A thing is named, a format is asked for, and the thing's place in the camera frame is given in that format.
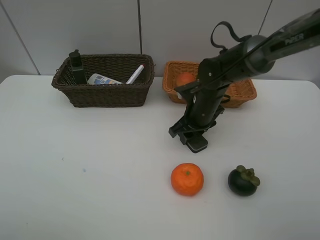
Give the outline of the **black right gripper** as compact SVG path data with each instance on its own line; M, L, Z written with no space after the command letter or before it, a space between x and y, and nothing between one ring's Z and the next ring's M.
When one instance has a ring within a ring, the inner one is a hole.
M168 132L172 138L178 135L183 145L207 145L208 141L203 134L217 124L217 117L223 113L224 108L218 101L205 102L198 99L187 105L182 118Z

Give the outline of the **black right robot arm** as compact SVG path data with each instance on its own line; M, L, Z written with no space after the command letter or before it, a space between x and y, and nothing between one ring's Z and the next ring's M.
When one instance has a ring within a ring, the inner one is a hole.
M179 136L184 145L194 150L208 145L203 134L216 125L230 84L265 74L276 60L320 44L319 9L296 18L268 37L238 37L227 21L218 25L227 27L238 45L228 49L212 41L213 47L221 49L219 55L202 60L195 81L175 88L187 105L184 115L168 132L172 138Z

